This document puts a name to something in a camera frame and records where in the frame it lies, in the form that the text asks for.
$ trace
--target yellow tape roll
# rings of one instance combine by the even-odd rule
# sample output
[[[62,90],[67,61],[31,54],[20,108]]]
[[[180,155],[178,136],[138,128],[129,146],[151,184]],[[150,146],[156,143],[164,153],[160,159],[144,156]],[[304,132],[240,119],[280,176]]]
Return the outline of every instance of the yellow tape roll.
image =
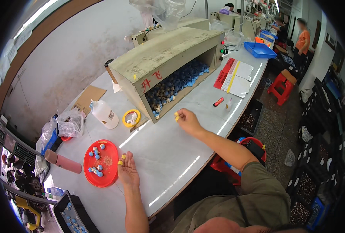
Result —
[[[136,115],[137,115],[136,120],[135,120],[135,124],[127,123],[127,122],[126,122],[126,116],[127,116],[127,114],[130,114],[130,113],[133,113],[133,112],[135,112]],[[127,128],[131,128],[131,127],[134,127],[137,123],[139,123],[140,118],[141,118],[141,114],[140,114],[139,110],[137,110],[137,109],[130,109],[130,110],[128,110],[128,111],[123,115],[122,122],[123,122],[123,124],[124,124]]]

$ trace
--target red plastic stool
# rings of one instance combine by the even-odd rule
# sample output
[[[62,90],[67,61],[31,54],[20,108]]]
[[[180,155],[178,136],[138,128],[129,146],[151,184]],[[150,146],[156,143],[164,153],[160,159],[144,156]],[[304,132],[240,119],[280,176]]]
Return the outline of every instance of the red plastic stool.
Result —
[[[272,83],[272,85],[268,88],[268,94],[273,93],[278,101],[278,105],[282,105],[285,101],[288,100],[291,91],[293,90],[294,85],[296,84],[297,80],[294,76],[290,74],[290,72],[284,69],[277,77],[276,80]],[[284,91],[280,95],[276,88],[282,88]]]
[[[248,142],[250,142],[250,140],[253,140],[253,142],[255,142],[255,144],[257,144],[259,147],[261,147],[261,148],[263,147],[262,142],[256,138],[253,138],[253,137],[244,138],[240,142],[240,144],[241,145],[247,144]],[[265,149],[263,149],[263,150],[265,151],[265,153],[263,154],[261,159],[264,162],[266,162],[266,150]],[[241,185],[241,176],[239,176],[237,173],[235,173],[233,170],[231,170],[231,168],[229,168],[225,164],[225,161],[218,154],[216,154],[214,156],[214,160],[212,161],[210,166],[217,171],[220,171],[220,172],[226,173],[227,175],[230,175],[234,179],[234,182],[232,183],[233,185],[236,185],[236,186]]]

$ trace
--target cardboard sheet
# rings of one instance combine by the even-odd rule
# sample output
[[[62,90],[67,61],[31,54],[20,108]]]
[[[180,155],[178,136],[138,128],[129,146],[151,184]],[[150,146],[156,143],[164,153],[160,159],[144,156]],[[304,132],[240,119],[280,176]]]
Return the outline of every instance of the cardboard sheet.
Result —
[[[94,86],[88,86],[86,90],[83,91],[82,95],[79,96],[77,101],[74,103],[73,108],[77,107],[79,111],[83,111],[86,116],[90,113],[90,103],[92,100],[100,100],[101,96],[104,95],[106,90],[94,87]]]

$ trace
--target olive green shirt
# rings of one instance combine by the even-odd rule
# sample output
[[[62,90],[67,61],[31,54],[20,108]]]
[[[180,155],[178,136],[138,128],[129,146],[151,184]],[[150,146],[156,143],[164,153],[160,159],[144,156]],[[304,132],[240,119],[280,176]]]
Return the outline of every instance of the olive green shirt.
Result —
[[[259,162],[247,164],[241,175],[239,196],[250,225],[276,227],[289,223],[290,197],[280,182]],[[235,196],[207,197],[186,209],[175,221],[172,233],[192,233],[214,217],[225,217],[245,227]]]

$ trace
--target white workbench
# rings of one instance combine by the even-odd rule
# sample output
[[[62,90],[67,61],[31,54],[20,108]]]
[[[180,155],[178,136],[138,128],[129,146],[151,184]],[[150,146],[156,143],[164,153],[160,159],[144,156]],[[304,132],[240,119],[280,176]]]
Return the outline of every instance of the white workbench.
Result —
[[[237,52],[231,52],[230,57],[254,67],[250,91],[244,99],[213,87],[219,72],[228,61],[228,58],[225,58],[216,71],[156,124],[148,121],[130,133],[130,129],[120,121],[116,128],[110,130],[89,113],[83,136],[63,142],[56,152],[83,164],[87,148],[100,139],[110,140],[119,147],[119,157],[124,152],[133,152],[140,175],[140,190],[146,214],[149,217],[155,215],[190,183],[213,155],[209,147],[179,127],[174,120],[174,113],[181,108],[187,108],[196,113],[205,129],[226,137],[248,105],[268,62],[265,58],[254,58],[244,47]],[[135,108],[123,92],[114,93],[112,79],[107,72],[91,85],[107,90],[101,100],[107,102],[120,119],[127,110]],[[214,107],[213,103],[221,97],[224,101]],[[232,109],[227,111],[225,105],[230,98],[233,102]],[[106,188],[97,188],[86,180],[84,170],[87,169],[83,167],[82,172],[76,174],[52,165],[48,176],[52,176],[55,186],[79,196],[100,232],[126,232],[126,205],[121,182],[117,180]]]

